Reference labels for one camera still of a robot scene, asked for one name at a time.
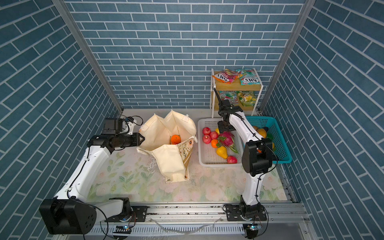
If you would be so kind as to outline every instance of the snack bag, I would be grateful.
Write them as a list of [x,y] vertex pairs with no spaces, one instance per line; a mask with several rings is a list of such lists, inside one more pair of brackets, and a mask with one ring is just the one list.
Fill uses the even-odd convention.
[[219,95],[221,100],[228,99],[230,104],[238,104],[237,94],[235,91],[220,91]]
[[212,75],[212,77],[214,77],[215,79],[227,84],[233,83],[233,81],[235,81],[236,78],[240,76],[241,74],[238,74],[237,72],[231,71],[229,69],[224,69],[224,71]]
[[240,73],[242,76],[240,77],[240,84],[260,84],[260,80],[253,69],[243,68],[236,69],[237,73]]
[[237,91],[237,95],[244,107],[254,106],[256,103],[256,95],[253,91]]

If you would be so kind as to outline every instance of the canvas tote bag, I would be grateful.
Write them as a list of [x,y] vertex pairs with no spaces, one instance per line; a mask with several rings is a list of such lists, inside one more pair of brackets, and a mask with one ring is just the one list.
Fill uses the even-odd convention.
[[[187,167],[197,139],[196,125],[188,115],[173,110],[165,118],[154,114],[141,126],[139,133],[145,141],[137,147],[137,151],[154,156],[167,182],[189,180]],[[179,135],[181,143],[171,145],[173,135]]]

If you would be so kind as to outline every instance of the orange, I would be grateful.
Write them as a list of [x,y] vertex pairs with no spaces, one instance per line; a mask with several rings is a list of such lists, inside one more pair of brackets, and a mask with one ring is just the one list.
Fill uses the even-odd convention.
[[170,138],[170,143],[171,144],[179,144],[181,143],[181,138],[179,135],[173,135],[171,138]]
[[217,139],[212,139],[211,145],[212,145],[213,148],[217,148],[216,144],[218,144],[218,140]]
[[266,138],[266,131],[263,128],[256,130],[263,138]]

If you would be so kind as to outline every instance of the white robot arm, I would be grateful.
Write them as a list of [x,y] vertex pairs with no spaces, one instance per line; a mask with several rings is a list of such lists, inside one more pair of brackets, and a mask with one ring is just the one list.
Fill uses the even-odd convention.
[[106,118],[101,135],[88,142],[84,155],[65,185],[52,199],[45,199],[39,211],[50,234],[87,234],[95,224],[117,216],[126,222],[132,210],[128,198],[87,204],[88,192],[103,163],[115,148],[139,146],[145,138],[133,133],[132,117]]
[[266,219],[259,194],[265,174],[272,166],[272,161],[277,160],[272,151],[272,142],[256,132],[239,106],[231,106],[229,100],[220,100],[216,89],[214,91],[219,104],[218,113],[223,118],[218,122],[219,131],[236,130],[245,144],[242,165],[249,174],[240,199],[241,215],[244,219],[253,218],[255,215],[259,219]]

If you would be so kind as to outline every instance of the fox's candy bag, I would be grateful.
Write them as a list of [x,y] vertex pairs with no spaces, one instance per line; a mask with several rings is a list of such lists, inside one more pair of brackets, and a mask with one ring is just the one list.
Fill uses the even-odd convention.
[[240,77],[241,85],[260,84],[260,79],[253,69],[248,69],[248,68],[236,69],[236,72],[242,75]]
[[215,75],[212,75],[212,77],[214,77],[215,79],[227,84],[233,83],[233,81],[235,81],[236,78],[240,76],[241,74],[235,71],[231,71],[229,69],[224,69],[224,71],[221,71]]

